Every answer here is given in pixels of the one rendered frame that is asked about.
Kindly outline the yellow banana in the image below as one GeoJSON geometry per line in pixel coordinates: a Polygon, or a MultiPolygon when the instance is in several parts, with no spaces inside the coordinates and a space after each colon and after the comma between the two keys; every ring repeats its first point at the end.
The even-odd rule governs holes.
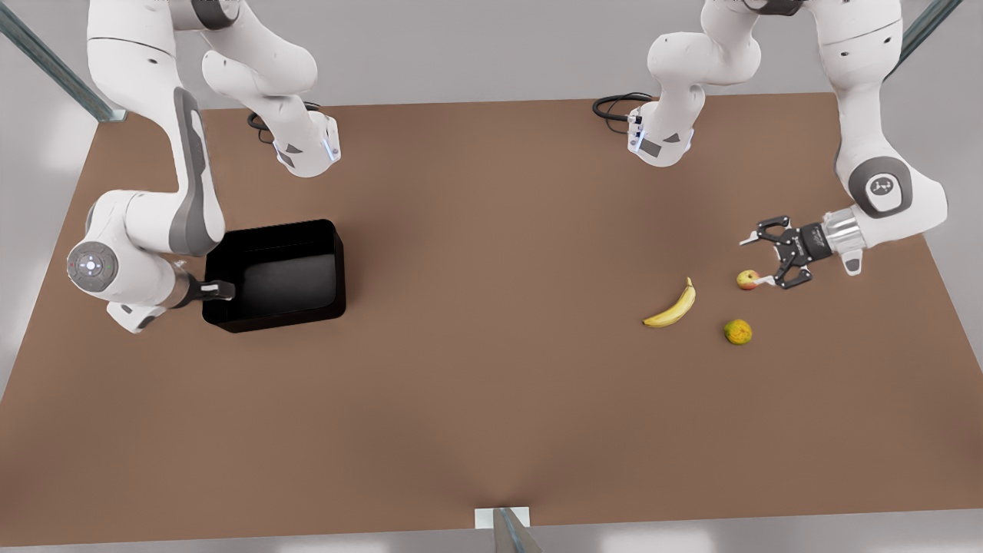
{"type": "Polygon", "coordinates": [[[696,297],[697,293],[692,279],[686,277],[686,286],[675,304],[663,312],[643,319],[643,325],[648,326],[648,328],[667,328],[667,326],[673,325],[691,311],[696,297]]]}

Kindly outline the silver frame post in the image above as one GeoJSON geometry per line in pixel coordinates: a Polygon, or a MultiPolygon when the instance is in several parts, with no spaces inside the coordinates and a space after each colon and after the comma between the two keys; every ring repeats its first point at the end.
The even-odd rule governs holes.
{"type": "Polygon", "coordinates": [[[530,532],[530,508],[475,508],[475,528],[491,529],[494,553],[544,553],[530,532]]]}
{"type": "Polygon", "coordinates": [[[38,35],[32,31],[4,2],[0,0],[0,34],[20,49],[47,77],[69,94],[81,108],[98,122],[120,122],[127,117],[124,109],[113,109],[87,84],[38,35]]]}
{"type": "Polygon", "coordinates": [[[962,3],[963,0],[931,0],[929,5],[921,12],[914,22],[905,30],[903,34],[902,49],[900,49],[899,62],[894,69],[888,73],[885,80],[888,80],[896,70],[905,63],[917,49],[933,35],[938,27],[952,12],[962,3]]]}

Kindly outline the black storage box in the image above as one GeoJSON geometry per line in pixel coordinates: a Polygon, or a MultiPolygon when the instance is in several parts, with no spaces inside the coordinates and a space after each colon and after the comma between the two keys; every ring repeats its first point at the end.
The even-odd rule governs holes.
{"type": "Polygon", "coordinates": [[[343,243],[332,221],[235,230],[207,255],[206,278],[230,283],[232,299],[201,305],[229,333],[340,318],[346,311],[343,243]]]}

